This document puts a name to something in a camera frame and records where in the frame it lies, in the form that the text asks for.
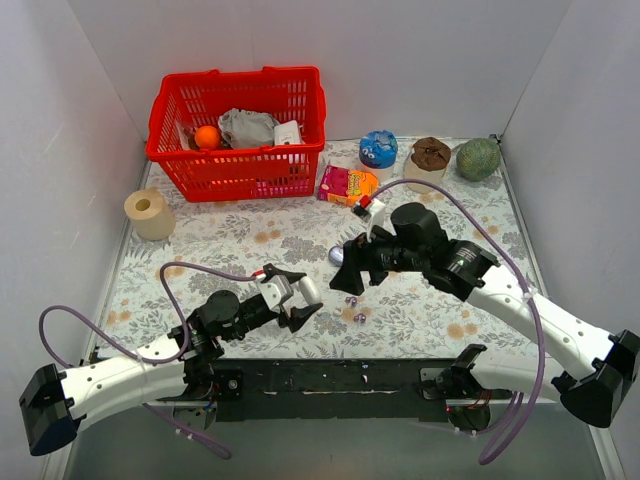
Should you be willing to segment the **white earbud charging case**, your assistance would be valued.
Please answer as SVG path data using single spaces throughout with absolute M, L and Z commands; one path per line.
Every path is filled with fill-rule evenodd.
M 322 302 L 321 293 L 309 276 L 303 276 L 295 283 L 295 286 L 307 305 L 316 305 Z

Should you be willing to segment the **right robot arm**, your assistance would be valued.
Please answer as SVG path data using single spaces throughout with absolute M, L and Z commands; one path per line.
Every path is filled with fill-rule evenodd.
M 344 244 L 331 289 L 360 296 L 366 285 L 378 286 L 392 272 L 418 272 L 431 287 L 493 315 L 542 350 L 528 362 L 491 355 L 486 346 L 472 344 L 424 381 L 428 394 L 537 394 L 588 425 L 611 426 L 639 372 L 638 335 L 629 330 L 613 334 L 570 314 L 479 245 L 449 238 L 436 214 L 419 203 L 392 212 L 392 232 L 382 226 L 384 203 L 363 197 L 353 212 L 367 228 Z

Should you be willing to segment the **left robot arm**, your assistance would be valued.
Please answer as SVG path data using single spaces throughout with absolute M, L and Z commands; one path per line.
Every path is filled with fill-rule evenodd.
M 229 290 L 212 293 L 169 333 L 134 350 L 83 366 L 39 368 L 19 398 L 29 451 L 44 456 L 111 415 L 156 401 L 184 399 L 213 410 L 242 396 L 243 376 L 219 370 L 224 342 L 274 321 L 295 333 L 323 306 L 305 273 L 265 265 L 250 276 L 256 295 L 245 300 Z

